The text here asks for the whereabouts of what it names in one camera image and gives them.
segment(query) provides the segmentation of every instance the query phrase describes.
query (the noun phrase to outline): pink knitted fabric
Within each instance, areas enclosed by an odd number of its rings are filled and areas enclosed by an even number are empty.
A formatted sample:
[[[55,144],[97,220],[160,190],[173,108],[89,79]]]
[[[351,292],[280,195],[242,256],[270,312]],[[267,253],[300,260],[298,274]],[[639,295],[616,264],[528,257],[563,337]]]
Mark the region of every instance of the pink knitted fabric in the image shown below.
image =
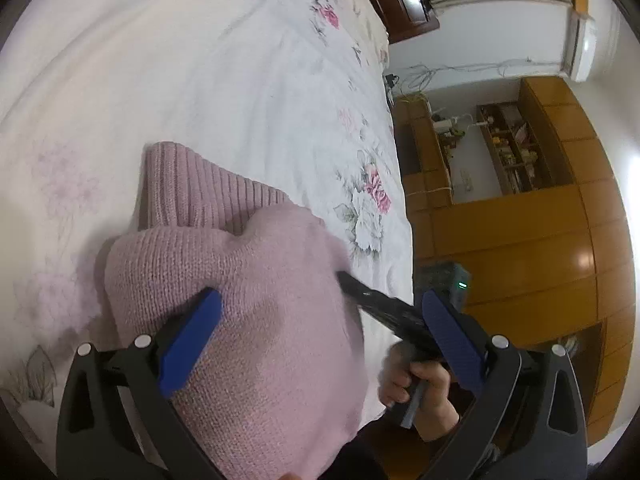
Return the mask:
[[[220,291],[222,321],[175,409],[229,480],[317,478],[355,436],[367,386],[360,318],[335,279],[343,244],[282,192],[183,146],[151,147],[147,178],[154,227],[107,261],[123,343]]]

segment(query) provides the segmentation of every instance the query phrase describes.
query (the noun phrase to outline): dark clothing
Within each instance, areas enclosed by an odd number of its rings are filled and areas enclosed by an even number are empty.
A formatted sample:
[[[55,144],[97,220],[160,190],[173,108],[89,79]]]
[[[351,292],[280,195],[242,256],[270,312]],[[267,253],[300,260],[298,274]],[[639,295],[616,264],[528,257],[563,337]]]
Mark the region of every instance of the dark clothing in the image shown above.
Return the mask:
[[[356,437],[345,444],[318,480],[388,480],[369,446]]]

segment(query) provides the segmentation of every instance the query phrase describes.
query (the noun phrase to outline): electrical cable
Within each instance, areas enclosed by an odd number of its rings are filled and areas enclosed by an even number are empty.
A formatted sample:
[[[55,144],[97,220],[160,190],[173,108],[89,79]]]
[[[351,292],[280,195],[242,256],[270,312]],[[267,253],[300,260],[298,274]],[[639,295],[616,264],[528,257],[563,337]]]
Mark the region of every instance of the electrical cable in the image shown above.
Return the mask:
[[[510,68],[518,68],[522,66],[527,67],[558,67],[561,68],[559,61],[533,61],[530,57],[525,59],[507,59],[500,63],[471,63],[459,66],[447,66],[443,65],[437,68],[429,68],[424,64],[418,64],[410,66],[407,70],[410,72],[398,83],[398,88],[402,96],[411,94],[414,92],[424,92],[427,86],[431,83],[433,78],[440,72],[454,71],[454,72],[484,72],[485,70],[496,70],[501,78],[508,78],[507,70]]]
[[[404,197],[406,198],[408,196],[413,196],[413,195],[435,193],[436,191],[442,191],[444,189],[449,189],[451,192],[453,192],[453,188],[451,186],[444,186],[444,187],[437,187],[436,189],[427,189],[425,191],[414,191],[412,193],[407,193]]]
[[[488,126],[489,123],[487,121],[480,121],[479,123],[471,123],[469,126],[466,127],[465,130],[465,135],[469,133],[469,128],[471,128],[472,126],[477,126],[478,128],[480,126]]]
[[[469,119],[471,119],[471,122],[474,121],[474,117],[471,114],[464,114],[464,115],[460,115],[460,117],[458,117],[458,120],[461,120],[464,117],[468,117]]]

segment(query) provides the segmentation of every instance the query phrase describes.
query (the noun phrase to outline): person's arm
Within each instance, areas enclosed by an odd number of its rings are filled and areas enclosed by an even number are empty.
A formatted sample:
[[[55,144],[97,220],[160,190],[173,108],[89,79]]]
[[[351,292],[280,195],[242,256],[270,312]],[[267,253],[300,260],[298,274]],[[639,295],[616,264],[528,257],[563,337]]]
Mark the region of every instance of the person's arm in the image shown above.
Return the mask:
[[[435,361],[411,363],[410,371],[420,379],[429,381],[415,419],[415,429],[425,442],[432,442],[450,433],[458,424],[460,416],[449,402],[451,376]],[[380,402],[389,407],[395,402],[407,402],[406,388],[411,385],[409,370],[402,367],[398,345],[391,347],[380,377],[378,395]]]

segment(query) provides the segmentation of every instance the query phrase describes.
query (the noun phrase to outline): floral bedsheet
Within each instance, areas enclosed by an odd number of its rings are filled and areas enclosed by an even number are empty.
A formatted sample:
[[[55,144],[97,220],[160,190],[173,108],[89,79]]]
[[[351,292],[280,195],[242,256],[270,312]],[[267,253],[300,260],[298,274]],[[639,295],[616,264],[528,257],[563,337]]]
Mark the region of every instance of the floral bedsheet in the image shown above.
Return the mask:
[[[53,466],[77,345],[115,346],[101,265],[134,229],[142,154],[174,140],[285,191],[411,300],[404,214],[367,0],[33,0],[0,52],[0,395]],[[370,392],[393,336],[363,320]]]

